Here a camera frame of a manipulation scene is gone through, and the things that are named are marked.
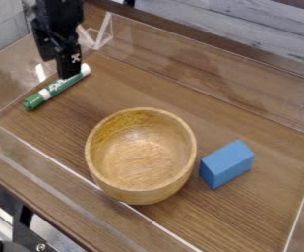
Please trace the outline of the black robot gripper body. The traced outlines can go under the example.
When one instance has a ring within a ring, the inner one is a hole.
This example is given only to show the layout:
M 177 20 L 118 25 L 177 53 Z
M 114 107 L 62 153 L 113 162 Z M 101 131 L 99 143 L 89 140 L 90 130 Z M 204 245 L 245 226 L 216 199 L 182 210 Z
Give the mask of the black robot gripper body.
M 42 30 L 51 46 L 62 40 L 78 38 L 77 27 L 83 22 L 83 0 L 37 0 L 33 30 Z

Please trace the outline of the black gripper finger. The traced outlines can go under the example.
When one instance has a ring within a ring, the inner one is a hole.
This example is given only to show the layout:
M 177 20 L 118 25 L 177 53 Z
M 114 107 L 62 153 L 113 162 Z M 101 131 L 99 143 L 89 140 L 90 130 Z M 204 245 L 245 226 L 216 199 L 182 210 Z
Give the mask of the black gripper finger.
M 42 60 L 51 60 L 54 58 L 54 49 L 47 34 L 42 30 L 34 30 L 34 38 Z
M 58 43 L 55 60 L 61 79 L 69 79 L 81 72 L 82 50 L 77 37 L 71 37 Z

